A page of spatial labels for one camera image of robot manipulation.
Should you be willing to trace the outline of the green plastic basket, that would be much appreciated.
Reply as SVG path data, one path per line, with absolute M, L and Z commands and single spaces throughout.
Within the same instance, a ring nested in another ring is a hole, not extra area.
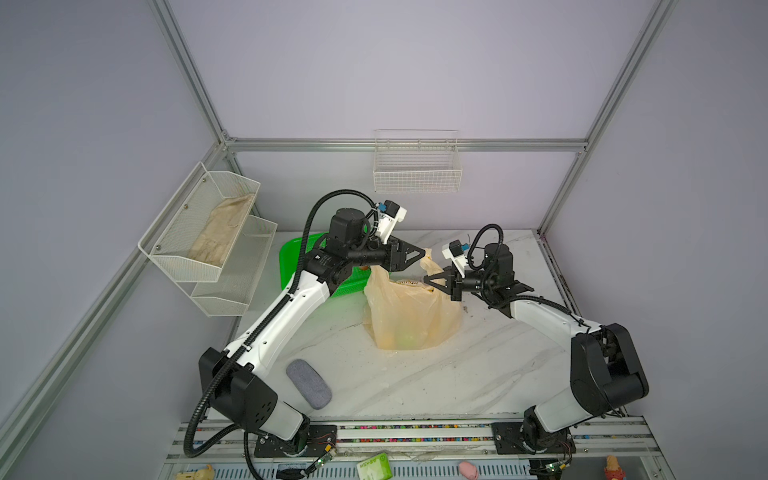
M 301 238 L 297 237 L 286 242 L 279 251 L 280 288 L 285 289 L 293 280 L 293 275 L 298 265 L 299 247 Z M 332 294 L 332 297 L 341 297 L 353 293 L 362 292 L 370 278 L 371 271 L 355 267 L 352 274 Z

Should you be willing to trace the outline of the cream banana print plastic bag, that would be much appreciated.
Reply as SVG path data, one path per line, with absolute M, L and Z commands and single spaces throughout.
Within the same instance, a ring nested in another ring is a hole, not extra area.
M 461 327 L 461 303 L 421 281 L 392 280 L 380 266 L 370 268 L 363 292 L 367 301 L 363 326 L 379 349 L 433 348 Z

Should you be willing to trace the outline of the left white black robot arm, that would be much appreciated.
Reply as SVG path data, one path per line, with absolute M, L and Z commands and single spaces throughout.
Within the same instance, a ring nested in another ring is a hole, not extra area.
M 393 234 L 406 215 L 404 207 L 390 200 L 369 213 L 342 208 L 316 241 L 303 234 L 296 271 L 279 297 L 225 349 L 210 348 L 201 356 L 202 397 L 185 437 L 189 453 L 198 450 L 194 435 L 208 408 L 221 413 L 234 429 L 268 434 L 295 451 L 304 448 L 309 419 L 280 400 L 265 377 L 299 327 L 354 269 L 379 266 L 401 272 L 424 257 L 423 249 Z

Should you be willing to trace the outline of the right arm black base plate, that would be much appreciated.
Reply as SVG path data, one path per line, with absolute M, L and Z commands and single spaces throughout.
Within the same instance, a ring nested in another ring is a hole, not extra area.
M 492 439 L 500 455 L 572 454 L 575 444 L 570 432 L 562 429 L 546 432 L 534 423 L 495 422 L 491 424 Z

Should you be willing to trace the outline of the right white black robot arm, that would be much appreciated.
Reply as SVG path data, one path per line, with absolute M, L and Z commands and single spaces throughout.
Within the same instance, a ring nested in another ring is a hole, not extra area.
M 491 310 L 534 328 L 570 354 L 569 385 L 547 401 L 528 408 L 520 425 L 522 448 L 546 451 L 586 420 L 616 413 L 646 397 L 649 384 L 629 331 L 618 323 L 599 324 L 567 307 L 536 296 L 516 279 L 514 257 L 502 243 L 484 247 L 484 258 L 472 263 L 474 247 L 458 240 L 442 248 L 451 265 L 424 277 L 424 282 L 453 301 L 465 293 Z

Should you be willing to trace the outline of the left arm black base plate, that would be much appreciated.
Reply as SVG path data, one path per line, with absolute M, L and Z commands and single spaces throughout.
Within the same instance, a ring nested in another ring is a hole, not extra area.
M 311 423 L 290 441 L 271 434 L 251 435 L 249 449 L 255 458 L 315 458 L 335 445 L 337 436 L 336 425 Z

